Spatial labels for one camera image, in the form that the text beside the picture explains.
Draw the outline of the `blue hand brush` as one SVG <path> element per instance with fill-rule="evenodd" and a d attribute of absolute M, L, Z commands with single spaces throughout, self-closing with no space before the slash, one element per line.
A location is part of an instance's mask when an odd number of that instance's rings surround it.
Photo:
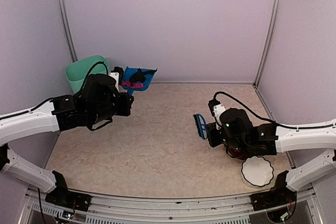
<path fill-rule="evenodd" d="M 201 137 L 203 140 L 206 140 L 208 132 L 205 118 L 199 113 L 194 114 L 193 117 L 195 120 L 199 137 Z"/>

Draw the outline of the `blue dustpan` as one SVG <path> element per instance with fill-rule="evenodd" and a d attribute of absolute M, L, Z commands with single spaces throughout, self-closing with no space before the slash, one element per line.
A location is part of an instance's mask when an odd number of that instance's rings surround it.
<path fill-rule="evenodd" d="M 129 68 L 126 67 L 121 86 L 129 95 L 134 91 L 145 91 L 151 84 L 157 69 Z"/>

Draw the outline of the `teal plastic waste bin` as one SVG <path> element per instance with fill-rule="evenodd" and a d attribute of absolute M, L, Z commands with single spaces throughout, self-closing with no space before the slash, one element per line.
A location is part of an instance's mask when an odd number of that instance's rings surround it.
<path fill-rule="evenodd" d="M 90 74 L 102 73 L 107 74 L 109 70 L 109 62 L 106 58 L 100 55 L 90 56 L 68 65 L 65 69 L 66 78 L 70 84 L 73 94 L 77 93 L 90 68 L 97 62 L 104 62 L 96 65 Z"/>

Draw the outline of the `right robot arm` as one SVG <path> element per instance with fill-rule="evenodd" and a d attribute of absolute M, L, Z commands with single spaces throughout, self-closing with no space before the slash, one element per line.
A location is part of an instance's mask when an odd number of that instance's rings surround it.
<path fill-rule="evenodd" d="M 285 172 L 280 185 L 269 192 L 273 205 L 281 204 L 289 190 L 298 191 L 305 185 L 335 171 L 335 120 L 323 125 L 279 125 L 271 120 L 253 126 L 243 109 L 225 109 L 222 104 L 210 109 L 215 121 L 209 123 L 211 147 L 223 144 L 233 158 L 277 155 L 295 150 L 324 148 L 325 152 L 311 161 Z"/>

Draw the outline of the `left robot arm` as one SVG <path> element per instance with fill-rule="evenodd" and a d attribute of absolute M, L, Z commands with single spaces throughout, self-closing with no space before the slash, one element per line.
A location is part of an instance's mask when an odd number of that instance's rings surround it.
<path fill-rule="evenodd" d="M 9 174 L 52 194 L 66 206 L 73 201 L 64 176 L 41 168 L 15 153 L 9 142 L 77 127 L 95 131 L 112 123 L 113 117 L 129 116 L 134 97 L 119 91 L 118 73 L 90 74 L 74 95 L 48 98 L 39 105 L 1 116 L 1 173 Z"/>

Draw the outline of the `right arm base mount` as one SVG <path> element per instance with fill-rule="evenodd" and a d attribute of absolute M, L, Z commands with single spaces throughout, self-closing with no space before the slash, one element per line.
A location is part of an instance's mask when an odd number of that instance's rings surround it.
<path fill-rule="evenodd" d="M 287 187 L 286 176 L 289 171 L 280 173 L 275 181 L 274 187 L 269 191 L 255 193 L 250 196 L 254 211 L 278 207 L 297 200 L 297 192 Z"/>

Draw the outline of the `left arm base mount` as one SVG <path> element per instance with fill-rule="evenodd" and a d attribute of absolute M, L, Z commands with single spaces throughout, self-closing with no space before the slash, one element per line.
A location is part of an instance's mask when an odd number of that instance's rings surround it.
<path fill-rule="evenodd" d="M 88 194 L 70 191 L 67 187 L 65 178 L 61 173 L 54 170 L 52 171 L 52 174 L 56 179 L 56 188 L 46 194 L 45 201 L 57 206 L 72 209 L 73 211 L 80 210 L 87 212 L 92 197 Z"/>

